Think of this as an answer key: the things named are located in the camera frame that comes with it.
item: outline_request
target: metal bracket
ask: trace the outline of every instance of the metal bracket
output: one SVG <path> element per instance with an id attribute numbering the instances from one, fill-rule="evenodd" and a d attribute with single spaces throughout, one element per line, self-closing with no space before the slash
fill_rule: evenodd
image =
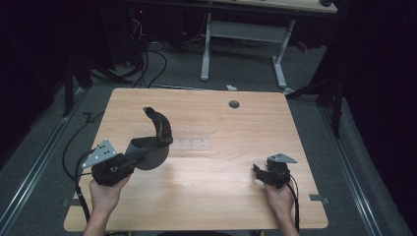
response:
<path id="1" fill-rule="evenodd" d="M 320 201 L 323 205 L 329 205 L 330 201 L 328 198 L 323 197 L 322 195 L 310 195 L 310 201 Z"/>
<path id="2" fill-rule="evenodd" d="M 293 159 L 291 157 L 289 157 L 286 154 L 283 153 L 279 153 L 276 155 L 272 155 L 268 157 L 268 160 L 273 161 L 273 162 L 284 162 L 284 163 L 297 163 L 298 161 L 296 159 Z"/>
<path id="3" fill-rule="evenodd" d="M 95 151 L 87 158 L 86 162 L 83 164 L 83 169 L 86 169 L 92 165 L 99 164 L 107 159 L 110 159 L 117 155 L 117 151 L 114 149 L 113 145 L 105 139 L 101 144 L 95 149 Z"/>

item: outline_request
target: wooden table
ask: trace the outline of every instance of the wooden table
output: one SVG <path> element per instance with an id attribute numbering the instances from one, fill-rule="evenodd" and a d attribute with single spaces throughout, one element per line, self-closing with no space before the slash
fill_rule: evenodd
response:
<path id="1" fill-rule="evenodd" d="M 231 108 L 236 100 L 239 108 Z M 117 88 L 111 95 L 93 146 L 108 139 L 124 152 L 133 138 L 154 136 L 143 111 L 165 115 L 174 143 L 166 161 L 151 171 L 137 169 L 122 192 L 107 230 L 235 230 L 277 228 L 263 183 L 253 164 L 285 153 L 299 186 L 300 227 L 328 225 L 318 190 L 287 101 L 277 92 Z M 81 186 L 90 205 L 89 181 Z M 80 206 L 71 206 L 64 223 L 83 231 Z"/>

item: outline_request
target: human hand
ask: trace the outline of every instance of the human hand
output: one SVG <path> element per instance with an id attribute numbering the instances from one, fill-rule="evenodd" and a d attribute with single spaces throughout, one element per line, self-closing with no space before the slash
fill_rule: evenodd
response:
<path id="1" fill-rule="evenodd" d="M 98 185 L 95 180 L 89 182 L 92 198 L 92 212 L 109 215 L 117 206 L 123 186 L 129 181 L 130 175 L 112 187 Z"/>
<path id="2" fill-rule="evenodd" d="M 129 181 L 130 175 L 112 187 L 98 185 L 95 180 L 89 182 L 92 199 L 92 212 L 84 231 L 85 236 L 102 236 L 111 212 L 119 203 L 123 186 Z"/>
<path id="3" fill-rule="evenodd" d="M 292 180 L 288 183 L 293 188 Z M 276 189 L 275 186 L 264 184 L 267 190 L 268 203 L 272 209 L 275 217 L 280 219 L 282 217 L 291 217 L 291 210 L 294 205 L 294 196 L 287 185 Z"/>
<path id="4" fill-rule="evenodd" d="M 288 183 L 293 188 L 292 180 Z M 299 236 L 291 210 L 294 205 L 294 196 L 287 185 L 280 189 L 275 186 L 264 184 L 267 190 L 269 206 L 272 209 L 276 221 L 279 225 L 282 236 Z"/>

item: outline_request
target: small black hole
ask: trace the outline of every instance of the small black hole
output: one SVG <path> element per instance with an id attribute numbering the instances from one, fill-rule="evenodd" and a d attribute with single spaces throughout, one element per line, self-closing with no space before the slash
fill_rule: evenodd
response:
<path id="1" fill-rule="evenodd" d="M 239 106 L 240 106 L 240 103 L 239 103 L 239 101 L 237 101 L 237 100 L 231 100 L 231 101 L 229 101 L 229 106 L 231 107 L 231 108 L 239 108 Z"/>

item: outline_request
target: gray carpet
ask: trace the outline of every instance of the gray carpet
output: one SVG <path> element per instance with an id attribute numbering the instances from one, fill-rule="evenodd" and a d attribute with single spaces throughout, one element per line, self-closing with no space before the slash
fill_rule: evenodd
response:
<path id="1" fill-rule="evenodd" d="M 233 48 L 220 53 L 213 52 L 208 82 L 200 81 L 202 49 L 175 49 L 165 47 L 162 53 L 167 59 L 164 73 L 154 82 L 156 87 L 176 86 L 199 89 L 226 89 L 233 85 L 239 90 L 277 91 L 273 67 L 268 56 L 242 53 L 244 49 Z M 325 48 L 313 49 L 302 53 L 297 48 L 289 47 L 282 61 L 282 68 L 288 86 L 298 89 L 306 86 L 320 63 Z M 162 58 L 149 54 L 149 71 L 145 79 L 149 82 L 163 68 Z M 87 115 L 98 114 L 105 109 L 109 96 L 114 88 L 122 86 L 112 82 L 94 80 L 93 87 L 87 91 L 85 99 L 75 110 L 69 120 L 61 139 L 44 169 L 40 179 L 31 192 L 22 211 L 14 221 L 8 235 L 81 235 L 66 232 L 63 222 L 68 210 L 68 201 L 74 195 L 72 181 L 65 175 L 61 165 L 61 156 L 65 145 L 77 130 L 86 124 Z M 33 123 L 30 133 L 25 138 L 9 163 L 1 170 L 2 190 L 0 210 L 4 212 L 31 167 L 38 159 L 42 148 L 59 122 L 64 112 L 63 89 L 56 93 L 56 100 Z M 289 101 L 290 109 L 300 135 L 301 142 L 309 159 L 319 192 L 328 198 L 325 210 L 329 225 L 326 229 L 301 230 L 302 235 L 368 235 L 368 231 L 360 215 L 345 176 L 342 173 L 338 151 L 333 144 L 328 124 L 310 96 Z M 366 196 L 381 226 L 381 235 L 411 235 L 403 219 L 396 211 L 389 193 L 381 181 L 354 122 L 344 104 L 344 115 L 341 119 L 341 142 L 356 170 Z M 76 159 L 90 149 L 100 119 L 89 124 L 73 140 L 66 154 L 66 163 L 70 170 L 74 169 Z M 137 232 L 136 235 L 147 235 L 148 232 Z M 277 230 L 267 235 L 279 235 Z"/>

